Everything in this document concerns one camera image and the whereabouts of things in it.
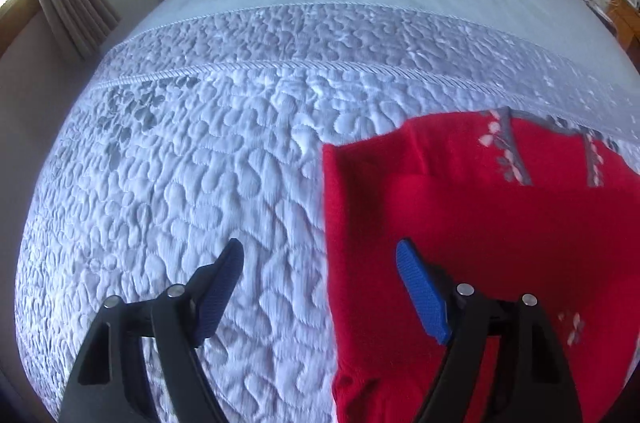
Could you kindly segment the wooden desk cabinet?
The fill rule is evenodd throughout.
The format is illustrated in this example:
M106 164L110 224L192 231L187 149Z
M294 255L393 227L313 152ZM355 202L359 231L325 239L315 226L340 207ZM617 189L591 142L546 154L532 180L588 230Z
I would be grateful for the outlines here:
M640 68L639 9L629 0L610 0L606 15L613 21L616 38L636 70Z

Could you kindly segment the grey quilted bedspread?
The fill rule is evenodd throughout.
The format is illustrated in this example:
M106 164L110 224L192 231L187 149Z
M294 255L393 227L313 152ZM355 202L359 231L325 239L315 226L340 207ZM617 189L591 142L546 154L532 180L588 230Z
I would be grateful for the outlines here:
M235 422L332 422L320 148L510 106L639 163L639 76L581 0L165 0L103 58L41 169L16 339L52 414L107 296L244 276L202 355Z

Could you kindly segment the red knit sweater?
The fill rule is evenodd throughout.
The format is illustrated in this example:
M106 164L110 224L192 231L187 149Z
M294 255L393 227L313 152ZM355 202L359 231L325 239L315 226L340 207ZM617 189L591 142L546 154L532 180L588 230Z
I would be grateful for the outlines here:
M639 177L612 143L511 109L444 113L326 144L322 167L340 421L413 421L444 359L402 240L492 299L534 295L584 420L612 408L639 337Z

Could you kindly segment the dark bedside table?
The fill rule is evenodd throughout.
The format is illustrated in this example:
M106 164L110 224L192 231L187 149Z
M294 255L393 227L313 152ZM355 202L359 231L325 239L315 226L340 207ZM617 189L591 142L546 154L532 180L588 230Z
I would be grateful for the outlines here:
M605 11L596 3L595 0L582 0L586 6L594 13L606 29L613 35L617 35L617 28L613 20L605 13Z

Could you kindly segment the wooden window frame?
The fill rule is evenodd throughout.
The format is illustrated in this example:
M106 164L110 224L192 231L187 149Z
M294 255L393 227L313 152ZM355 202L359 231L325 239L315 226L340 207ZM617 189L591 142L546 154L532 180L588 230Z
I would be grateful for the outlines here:
M0 9L0 54L4 55L9 46L24 30L28 22L38 13L38 0L1 0Z

